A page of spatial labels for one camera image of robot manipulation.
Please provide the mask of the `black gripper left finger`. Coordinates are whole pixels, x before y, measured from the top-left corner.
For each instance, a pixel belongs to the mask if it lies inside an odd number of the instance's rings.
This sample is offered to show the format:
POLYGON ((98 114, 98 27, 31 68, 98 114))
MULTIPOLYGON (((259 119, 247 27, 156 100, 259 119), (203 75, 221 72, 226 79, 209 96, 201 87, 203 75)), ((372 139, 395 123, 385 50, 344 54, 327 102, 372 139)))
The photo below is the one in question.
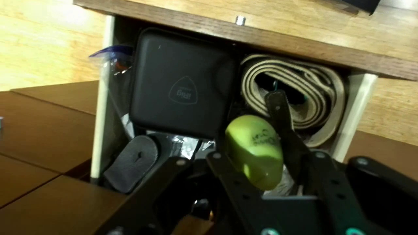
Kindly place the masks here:
POLYGON ((132 139, 103 173, 103 181, 127 200, 94 235, 169 235, 190 213, 192 162, 161 153, 153 136, 132 139))

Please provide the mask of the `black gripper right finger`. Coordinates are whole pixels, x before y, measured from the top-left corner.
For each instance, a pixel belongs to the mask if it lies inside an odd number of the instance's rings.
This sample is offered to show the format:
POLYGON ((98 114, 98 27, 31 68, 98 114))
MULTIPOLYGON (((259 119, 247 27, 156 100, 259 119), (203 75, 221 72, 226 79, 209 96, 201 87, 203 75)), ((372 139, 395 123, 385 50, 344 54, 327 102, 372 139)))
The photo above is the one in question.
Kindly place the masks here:
POLYGON ((289 102, 282 92, 265 97, 271 122, 281 138, 284 162, 302 196, 280 200, 285 206, 285 235, 346 235, 349 186, 346 177, 324 152, 310 151, 293 128, 289 102))

